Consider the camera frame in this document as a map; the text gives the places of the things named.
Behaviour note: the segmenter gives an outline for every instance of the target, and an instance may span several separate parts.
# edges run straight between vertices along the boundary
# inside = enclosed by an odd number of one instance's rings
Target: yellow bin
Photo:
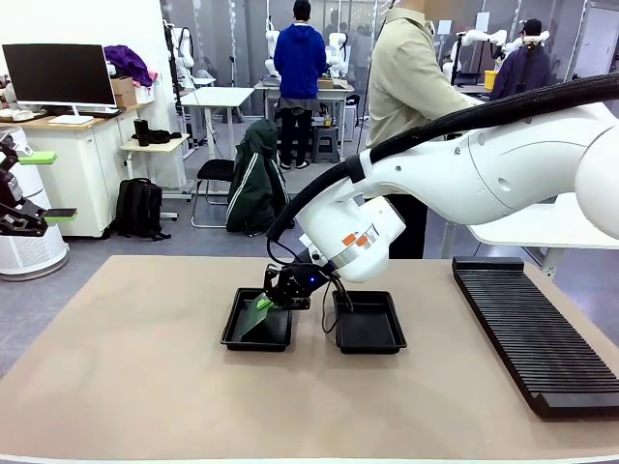
[[[484,82],[484,87],[488,90],[494,89],[494,81],[496,80],[496,76],[499,74],[499,71],[486,71],[486,80]]]

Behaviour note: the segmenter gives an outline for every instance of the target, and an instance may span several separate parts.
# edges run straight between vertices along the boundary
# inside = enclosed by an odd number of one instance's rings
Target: stool
[[[339,162],[338,128],[314,128],[311,162],[322,160]]]
[[[227,202],[209,201],[209,184],[211,181],[232,182],[234,179],[234,161],[229,159],[209,159],[197,173],[195,198],[193,199],[192,226],[198,229],[223,229],[225,225],[198,224],[195,222],[195,208],[200,192],[200,185],[206,181],[206,203],[210,206],[227,206]]]

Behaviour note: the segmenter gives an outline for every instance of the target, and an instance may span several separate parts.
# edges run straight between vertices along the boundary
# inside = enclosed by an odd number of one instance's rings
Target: dark green jacket with white stripe
[[[277,126],[266,119],[256,121],[236,150],[225,228],[228,232],[260,234],[267,231],[288,202],[278,167]]]

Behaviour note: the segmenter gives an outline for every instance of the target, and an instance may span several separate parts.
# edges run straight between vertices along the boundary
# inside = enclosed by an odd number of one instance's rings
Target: beige jacket
[[[425,16],[404,8],[387,12],[372,55],[368,93],[369,148],[474,104],[438,67]]]

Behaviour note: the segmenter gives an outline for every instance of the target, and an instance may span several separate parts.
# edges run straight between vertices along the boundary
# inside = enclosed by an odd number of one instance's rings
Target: black backpack
[[[153,242],[169,239],[162,234],[162,188],[148,179],[131,179],[120,183],[116,204],[116,230],[125,237],[143,237]]]

